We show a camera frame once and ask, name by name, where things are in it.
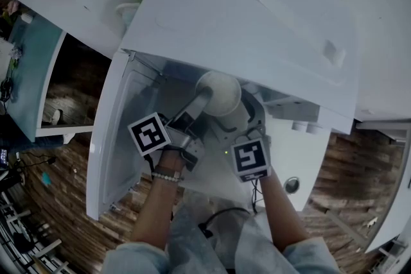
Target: white cabinet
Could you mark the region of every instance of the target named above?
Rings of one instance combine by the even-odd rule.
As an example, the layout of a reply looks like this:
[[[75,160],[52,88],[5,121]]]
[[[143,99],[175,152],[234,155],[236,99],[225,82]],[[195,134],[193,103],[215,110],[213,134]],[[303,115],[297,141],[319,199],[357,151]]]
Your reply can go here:
[[[354,24],[341,0],[144,0],[120,49],[92,135],[87,213],[93,218],[146,170],[127,125],[153,111],[174,115],[206,71],[251,83],[269,116],[315,123],[326,129],[325,140],[332,128],[351,129],[358,58]],[[227,170],[221,183],[230,185],[231,177]],[[246,185],[238,188],[248,192]]]

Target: sleeve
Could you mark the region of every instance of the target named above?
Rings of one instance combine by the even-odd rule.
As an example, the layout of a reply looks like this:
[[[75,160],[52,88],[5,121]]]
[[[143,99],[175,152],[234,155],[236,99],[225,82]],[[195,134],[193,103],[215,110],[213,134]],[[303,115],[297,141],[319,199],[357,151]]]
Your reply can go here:
[[[168,273],[165,252],[147,243],[125,243],[107,252],[101,274]]]
[[[341,273],[322,237],[314,237],[288,246],[283,255],[300,274]]]

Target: bracelet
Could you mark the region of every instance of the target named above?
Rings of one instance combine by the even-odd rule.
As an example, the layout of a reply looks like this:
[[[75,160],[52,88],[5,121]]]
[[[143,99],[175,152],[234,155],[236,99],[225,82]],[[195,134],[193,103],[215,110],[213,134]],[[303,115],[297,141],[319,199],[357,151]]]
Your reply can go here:
[[[152,178],[160,178],[178,183],[180,181],[180,173],[178,171],[165,169],[157,166],[152,172]]]

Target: hand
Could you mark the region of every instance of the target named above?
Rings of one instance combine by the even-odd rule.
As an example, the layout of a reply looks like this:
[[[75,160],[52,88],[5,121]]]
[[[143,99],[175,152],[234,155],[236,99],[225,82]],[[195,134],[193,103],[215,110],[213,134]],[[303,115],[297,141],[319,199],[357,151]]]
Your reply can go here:
[[[175,170],[181,173],[186,161],[180,156],[180,151],[166,150],[163,151],[158,166]]]

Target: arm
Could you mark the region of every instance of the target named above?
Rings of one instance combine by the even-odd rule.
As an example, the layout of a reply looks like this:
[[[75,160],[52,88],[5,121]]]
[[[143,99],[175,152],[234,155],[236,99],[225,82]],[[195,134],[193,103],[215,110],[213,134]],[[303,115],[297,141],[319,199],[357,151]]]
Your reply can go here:
[[[158,166],[181,172],[184,160],[178,151],[164,151]],[[178,186],[176,182],[154,178],[150,193],[134,225],[131,241],[165,248]]]
[[[275,171],[272,170],[271,176],[262,178],[260,182],[275,247],[283,252],[287,246],[307,240],[309,235],[283,190]]]

